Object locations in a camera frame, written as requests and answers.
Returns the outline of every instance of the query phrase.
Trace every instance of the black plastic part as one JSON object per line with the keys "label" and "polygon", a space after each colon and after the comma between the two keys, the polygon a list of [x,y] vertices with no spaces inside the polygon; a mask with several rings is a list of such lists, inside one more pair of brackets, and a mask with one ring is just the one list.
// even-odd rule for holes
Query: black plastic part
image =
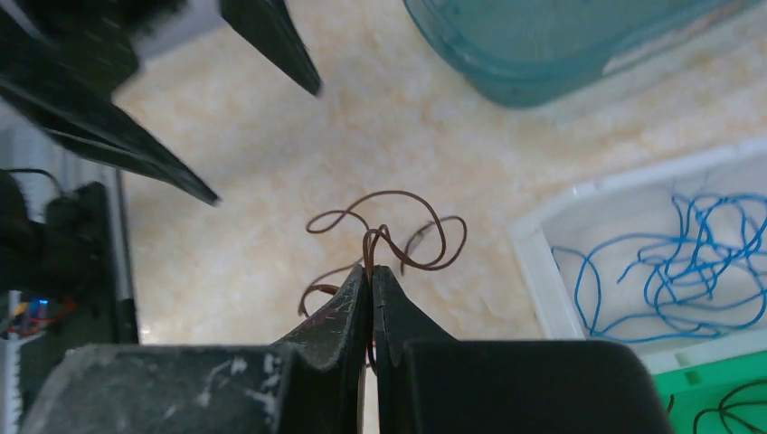
{"label": "black plastic part", "polygon": [[25,288],[47,298],[76,296],[107,272],[103,260],[106,194],[100,184],[75,199],[52,201],[48,224],[0,216],[0,290]]}
{"label": "black plastic part", "polygon": [[44,35],[59,38],[80,33],[94,24],[104,0],[15,0],[35,27]]}
{"label": "black plastic part", "polygon": [[221,17],[267,59],[312,95],[322,89],[283,0],[221,0]]}
{"label": "black plastic part", "polygon": [[76,190],[73,199],[57,199],[46,207],[51,228],[76,234],[91,250],[87,262],[98,272],[93,280],[65,294],[78,304],[46,333],[21,347],[20,389],[29,405],[37,399],[43,382],[68,350],[85,344],[134,344],[138,342],[135,311],[131,300],[118,300],[111,256],[106,189],[92,183]]}
{"label": "black plastic part", "polygon": [[2,8],[0,52],[0,98],[51,139],[83,158],[164,181],[206,203],[218,201],[197,175],[113,105],[109,95],[71,75],[60,53],[33,39]]}
{"label": "black plastic part", "polygon": [[388,267],[375,267],[373,301],[380,429],[382,434],[404,433],[412,418],[409,373],[402,362],[405,344],[458,341],[407,298]]}
{"label": "black plastic part", "polygon": [[139,63],[117,9],[106,10],[97,18],[80,33],[56,41],[56,51],[72,76],[109,98],[138,73]]}
{"label": "black plastic part", "polygon": [[673,434],[650,375],[600,341],[413,342],[398,432]]}
{"label": "black plastic part", "polygon": [[357,434],[370,287],[362,268],[270,346],[88,346],[45,383],[23,434]]}
{"label": "black plastic part", "polygon": [[0,197],[3,198],[0,201],[0,218],[29,220],[19,183],[3,169],[0,169]]}

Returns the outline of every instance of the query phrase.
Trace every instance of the teal plastic container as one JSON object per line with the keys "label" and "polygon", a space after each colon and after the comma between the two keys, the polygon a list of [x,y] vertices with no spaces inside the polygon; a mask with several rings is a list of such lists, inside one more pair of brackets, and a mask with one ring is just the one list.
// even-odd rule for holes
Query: teal plastic container
{"label": "teal plastic container", "polygon": [[676,46],[763,0],[404,0],[488,99],[531,107]]}
{"label": "teal plastic container", "polygon": [[662,373],[655,381],[677,434],[767,432],[767,352]]}

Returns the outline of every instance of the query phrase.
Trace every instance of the table surface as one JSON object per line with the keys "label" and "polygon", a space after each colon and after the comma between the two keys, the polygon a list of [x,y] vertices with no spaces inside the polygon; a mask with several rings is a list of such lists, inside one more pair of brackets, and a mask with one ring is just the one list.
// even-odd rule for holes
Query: table surface
{"label": "table surface", "polygon": [[[305,233],[306,222],[383,189],[420,194],[469,225],[451,268],[402,277],[414,302],[458,338],[540,337],[508,238],[514,219],[570,184],[767,131],[767,7],[520,111],[483,100],[398,1],[289,6],[325,81],[321,98],[229,28],[152,61],[118,98],[223,198],[213,208],[128,176],[144,343],[266,344],[284,335],[300,321],[307,283],[361,250],[354,222],[321,236]],[[429,219],[399,197],[360,213],[387,223],[399,242]],[[459,228],[446,230],[454,249]],[[434,235],[418,258],[435,254]],[[378,259],[394,264],[383,250]],[[366,403],[365,432],[377,432],[374,381]]]}

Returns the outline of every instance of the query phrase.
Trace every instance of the metal frame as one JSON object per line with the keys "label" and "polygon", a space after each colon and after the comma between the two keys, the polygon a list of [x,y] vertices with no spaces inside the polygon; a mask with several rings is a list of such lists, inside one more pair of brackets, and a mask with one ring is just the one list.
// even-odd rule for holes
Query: metal frame
{"label": "metal frame", "polygon": [[[109,192],[110,236],[113,245],[114,277],[117,298],[132,299],[134,296],[131,276],[127,210],[122,187],[121,173],[111,167],[83,160],[55,145],[32,124],[19,118],[0,100],[0,168],[34,167],[51,172],[66,191],[97,181]],[[27,200],[27,208],[33,220],[41,221],[43,208],[56,192],[50,180],[39,175],[18,175]],[[9,297],[9,312],[15,310],[18,292]],[[0,428],[4,434],[18,432],[21,413],[21,396],[18,392],[19,348],[24,341],[0,341]]]}

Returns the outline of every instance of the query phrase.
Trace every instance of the black cable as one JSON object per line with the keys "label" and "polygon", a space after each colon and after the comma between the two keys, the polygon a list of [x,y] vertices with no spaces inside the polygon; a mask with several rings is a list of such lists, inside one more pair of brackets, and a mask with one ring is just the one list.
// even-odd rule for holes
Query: black cable
{"label": "black cable", "polygon": [[2,169],[5,170],[9,174],[36,174],[36,175],[43,175],[46,178],[50,179],[53,183],[53,187],[56,188],[56,191],[59,194],[59,197],[63,197],[65,195],[64,186],[62,183],[59,182],[58,179],[56,179],[55,176],[51,174],[51,172],[48,172],[46,170],[42,169],[34,169],[34,168],[12,168],[12,169]]}
{"label": "black cable", "polygon": [[700,423],[700,420],[708,413],[717,413],[719,415],[720,421],[722,421],[722,425],[724,429],[727,430],[729,434],[733,434],[733,430],[730,428],[728,420],[733,420],[744,427],[746,427],[749,431],[752,432],[752,434],[767,434],[767,428],[759,428],[754,426],[753,424],[747,422],[743,418],[734,415],[730,410],[736,409],[739,407],[748,407],[748,406],[765,406],[767,407],[767,400],[758,400],[758,401],[744,401],[744,402],[737,402],[733,404],[728,404],[727,402],[730,401],[730,399],[735,396],[736,393],[742,392],[746,389],[761,386],[761,385],[767,385],[767,380],[756,380],[754,382],[748,382],[746,384],[742,384],[731,391],[729,391],[720,401],[719,406],[716,408],[710,408],[710,409],[703,409],[699,411],[695,418],[693,419],[693,432],[692,434],[698,434],[698,424]]}
{"label": "black cable", "polygon": [[670,398],[668,398],[668,405],[666,406],[666,414],[669,414],[671,412],[671,409],[674,408],[674,395],[671,395]]}

